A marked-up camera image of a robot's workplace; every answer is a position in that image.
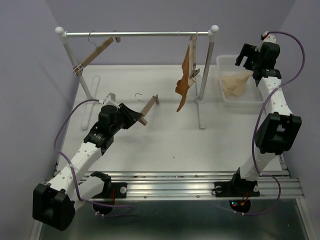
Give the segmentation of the wooden clip hanger with beige underwear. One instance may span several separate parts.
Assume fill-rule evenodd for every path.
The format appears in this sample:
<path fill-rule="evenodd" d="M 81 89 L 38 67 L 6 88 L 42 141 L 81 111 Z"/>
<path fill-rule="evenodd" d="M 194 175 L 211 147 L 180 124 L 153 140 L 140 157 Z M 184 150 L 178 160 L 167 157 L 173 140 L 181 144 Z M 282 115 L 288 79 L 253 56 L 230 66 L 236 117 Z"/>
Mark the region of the wooden clip hanger with beige underwear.
<path fill-rule="evenodd" d="M 139 122 L 143 125 L 146 126 L 148 124 L 148 122 L 145 120 L 145 116 L 148 114 L 148 112 L 151 110 L 151 108 L 153 107 L 153 105 L 159 105 L 160 101 L 159 101 L 159 96 L 158 94 L 153 95 L 152 98 L 147 102 L 147 104 L 143 107 L 143 109 L 140 111 L 140 113 L 142 114 L 142 116 L 139 118 Z"/>

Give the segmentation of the beige underwear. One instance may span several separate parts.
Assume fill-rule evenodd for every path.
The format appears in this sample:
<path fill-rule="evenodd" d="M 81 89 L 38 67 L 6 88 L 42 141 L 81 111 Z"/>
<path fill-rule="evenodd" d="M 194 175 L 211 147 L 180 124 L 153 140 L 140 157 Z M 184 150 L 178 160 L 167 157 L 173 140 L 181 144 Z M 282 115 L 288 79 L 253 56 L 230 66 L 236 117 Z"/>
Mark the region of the beige underwear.
<path fill-rule="evenodd" d="M 252 73 L 249 71 L 240 72 L 229 76 L 223 75 L 221 80 L 225 96 L 240 96 L 244 92 L 247 81 L 251 75 Z"/>

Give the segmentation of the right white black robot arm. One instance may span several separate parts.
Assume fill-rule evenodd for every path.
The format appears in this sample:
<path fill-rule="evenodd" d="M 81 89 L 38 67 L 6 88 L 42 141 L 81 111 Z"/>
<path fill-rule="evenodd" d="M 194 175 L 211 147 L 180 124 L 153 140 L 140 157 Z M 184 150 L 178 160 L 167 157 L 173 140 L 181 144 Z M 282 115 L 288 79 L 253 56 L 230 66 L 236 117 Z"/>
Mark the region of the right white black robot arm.
<path fill-rule="evenodd" d="M 276 156 L 291 149 L 302 125 L 301 117 L 292 113 L 282 91 L 282 76 L 275 68 L 279 55 L 280 46 L 274 42 L 263 42 L 260 46 L 245 43 L 236 58 L 237 66 L 247 58 L 243 66 L 253 72 L 263 105 L 253 132 L 251 158 L 230 182 L 235 195 L 258 191 L 260 174 Z"/>

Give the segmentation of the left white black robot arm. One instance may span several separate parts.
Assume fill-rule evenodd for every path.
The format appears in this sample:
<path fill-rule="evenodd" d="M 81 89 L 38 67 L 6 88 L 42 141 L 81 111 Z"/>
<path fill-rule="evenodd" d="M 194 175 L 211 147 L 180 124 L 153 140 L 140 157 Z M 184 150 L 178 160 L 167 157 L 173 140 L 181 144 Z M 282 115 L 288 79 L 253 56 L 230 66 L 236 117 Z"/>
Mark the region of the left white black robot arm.
<path fill-rule="evenodd" d="M 111 178 L 100 171 L 91 174 L 80 184 L 79 180 L 99 160 L 114 142 L 120 130 L 127 130 L 144 118 L 123 103 L 116 106 L 108 103 L 101 107 L 97 122 L 83 139 L 76 154 L 69 159 L 58 153 L 67 165 L 47 184 L 38 184 L 33 190 L 32 217 L 57 230 L 66 230 L 73 221 L 76 211 L 96 195 L 106 197 L 111 193 Z"/>

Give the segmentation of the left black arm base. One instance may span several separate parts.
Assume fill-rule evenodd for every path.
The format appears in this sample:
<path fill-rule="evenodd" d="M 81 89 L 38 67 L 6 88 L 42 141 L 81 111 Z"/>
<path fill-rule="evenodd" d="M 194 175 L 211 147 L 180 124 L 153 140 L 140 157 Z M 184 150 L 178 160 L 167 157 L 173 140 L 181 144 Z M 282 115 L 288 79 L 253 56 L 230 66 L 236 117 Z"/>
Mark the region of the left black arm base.
<path fill-rule="evenodd" d="M 123 200 L 127 197 L 126 182 L 103 181 L 102 190 L 91 196 L 92 204 L 96 216 L 102 218 L 117 218 L 128 215 L 134 209 L 132 205 L 120 205 L 117 199 Z"/>

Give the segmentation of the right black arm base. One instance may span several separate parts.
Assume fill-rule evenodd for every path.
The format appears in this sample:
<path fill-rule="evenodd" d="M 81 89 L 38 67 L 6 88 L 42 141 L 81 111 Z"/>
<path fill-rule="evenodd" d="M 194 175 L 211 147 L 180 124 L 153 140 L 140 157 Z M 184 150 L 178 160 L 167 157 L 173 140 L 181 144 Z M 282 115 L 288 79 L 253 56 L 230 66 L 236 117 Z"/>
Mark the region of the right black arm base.
<path fill-rule="evenodd" d="M 216 181 L 212 193 L 217 198 L 228 198 L 232 210 L 247 214 L 251 209 L 250 197 L 259 197 L 260 191 L 256 181 Z"/>

